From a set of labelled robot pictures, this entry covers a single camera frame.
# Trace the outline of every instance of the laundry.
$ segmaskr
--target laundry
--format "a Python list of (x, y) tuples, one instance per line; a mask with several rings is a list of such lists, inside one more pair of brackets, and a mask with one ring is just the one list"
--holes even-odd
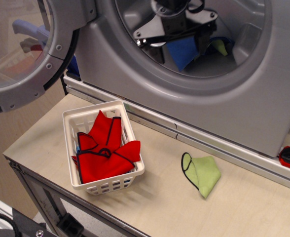
[(192, 60), (194, 61), (203, 55), (219, 52), (221, 55), (227, 56), (231, 53), (233, 45), (234, 42), (227, 37), (214, 37), (210, 39), (210, 43), (205, 53), (201, 54), (196, 47), (194, 37), (179, 39), (167, 42), (166, 44), (179, 72), (181, 72)]
[(121, 175), (133, 169), (140, 160), (141, 143), (131, 141), (111, 156), (92, 151), (77, 154), (79, 177), (83, 184)]
[(213, 157), (192, 158), (189, 153), (184, 153), (181, 167), (186, 178), (204, 198), (208, 197), (221, 176)]
[(72, 156), (81, 182), (121, 175), (133, 169), (140, 160), (140, 141), (121, 146), (121, 117), (106, 117), (99, 111), (93, 127), (88, 132), (78, 132), (76, 156)]

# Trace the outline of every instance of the door glass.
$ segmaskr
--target door glass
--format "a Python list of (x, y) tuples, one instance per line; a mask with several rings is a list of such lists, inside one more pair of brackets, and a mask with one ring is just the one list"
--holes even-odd
[(32, 73), (44, 60), (53, 37), (45, 0), (0, 0), (0, 88)]

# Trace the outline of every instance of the washing machine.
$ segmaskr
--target washing machine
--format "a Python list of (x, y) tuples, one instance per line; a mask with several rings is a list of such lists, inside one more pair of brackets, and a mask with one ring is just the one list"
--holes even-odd
[(135, 121), (290, 182), (276, 159), (290, 129), (290, 2), (0, 2), (0, 112), (44, 94), (75, 53), (67, 92), (122, 100)]

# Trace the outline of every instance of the table surface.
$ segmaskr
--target table surface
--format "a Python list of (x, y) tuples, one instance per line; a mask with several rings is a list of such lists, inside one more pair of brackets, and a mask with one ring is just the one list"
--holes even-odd
[(89, 105), (67, 95), (4, 155), (153, 237), (290, 236), (289, 188), (214, 157), (222, 176), (204, 199), (184, 176), (181, 157), (209, 154), (133, 121), (145, 173), (129, 188), (99, 196), (74, 190), (62, 113)]

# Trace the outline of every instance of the laundry basket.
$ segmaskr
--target laundry basket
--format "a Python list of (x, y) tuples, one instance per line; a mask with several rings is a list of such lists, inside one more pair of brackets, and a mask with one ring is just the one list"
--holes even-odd
[(134, 163), (135, 168), (133, 168), (129, 173), (81, 184), (78, 169), (72, 159), (72, 156), (76, 156), (76, 148), (78, 147), (77, 133), (88, 133), (91, 130), (100, 110), (108, 118), (121, 117), (122, 145), (135, 140), (135, 136), (122, 101), (106, 102), (98, 105), (65, 111), (63, 113), (64, 132), (72, 186), (76, 190), (85, 190), (92, 195), (100, 195), (127, 188), (132, 184), (136, 176), (143, 174), (145, 171), (143, 159), (140, 155), (140, 161)]

